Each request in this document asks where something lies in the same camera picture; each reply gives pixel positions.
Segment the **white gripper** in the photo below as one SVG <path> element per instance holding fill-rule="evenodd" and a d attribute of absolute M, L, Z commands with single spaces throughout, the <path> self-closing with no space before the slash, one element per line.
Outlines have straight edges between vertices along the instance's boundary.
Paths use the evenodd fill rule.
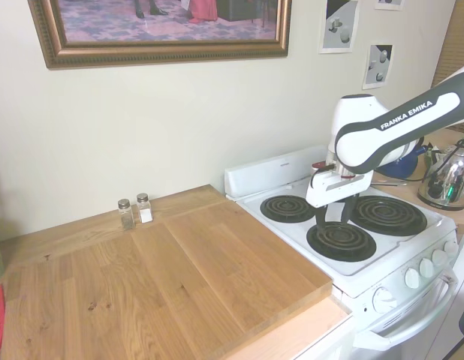
<path fill-rule="evenodd" d="M 358 193 L 369 188 L 372 182 L 372 172 L 356 175 L 353 178 L 343 178 L 334 170 L 317 170 L 311 177 L 306 192 L 306 201 L 315 210 L 316 225 L 324 230 L 327 225 L 327 205 L 344 199 L 342 222 L 347 223 L 356 207 Z"/>

